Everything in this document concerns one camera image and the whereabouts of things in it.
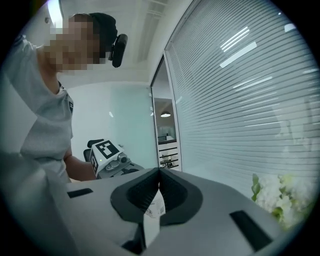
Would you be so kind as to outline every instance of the window blind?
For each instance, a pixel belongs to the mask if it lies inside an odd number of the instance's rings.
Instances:
[[[319,69],[267,1],[202,0],[165,50],[182,171],[252,196],[252,175],[318,180]]]

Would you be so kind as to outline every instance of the black cap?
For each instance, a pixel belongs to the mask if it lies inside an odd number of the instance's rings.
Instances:
[[[116,20],[112,16],[101,12],[89,13],[89,15],[92,18],[93,28],[100,38],[99,57],[105,58],[106,52],[111,51],[111,46],[117,39]]]

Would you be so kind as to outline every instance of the person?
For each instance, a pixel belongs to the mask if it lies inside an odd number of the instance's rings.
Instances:
[[[116,20],[104,13],[77,13],[62,24],[62,32],[39,47],[25,36],[18,36],[2,71],[36,116],[24,138],[21,155],[56,173],[64,183],[70,178],[95,180],[91,164],[72,155],[74,102],[58,81],[57,73],[104,63],[117,38]]]

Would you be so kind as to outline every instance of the forearm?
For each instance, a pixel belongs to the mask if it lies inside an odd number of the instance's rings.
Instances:
[[[96,179],[91,163],[83,162],[73,155],[68,156],[64,162],[66,165],[66,172],[71,179],[81,182]]]

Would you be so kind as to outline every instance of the lamp shade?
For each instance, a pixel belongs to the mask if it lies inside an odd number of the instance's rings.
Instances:
[[[162,118],[167,118],[167,117],[170,117],[171,116],[171,114],[168,112],[168,111],[163,111],[162,113],[161,113],[161,117]]]

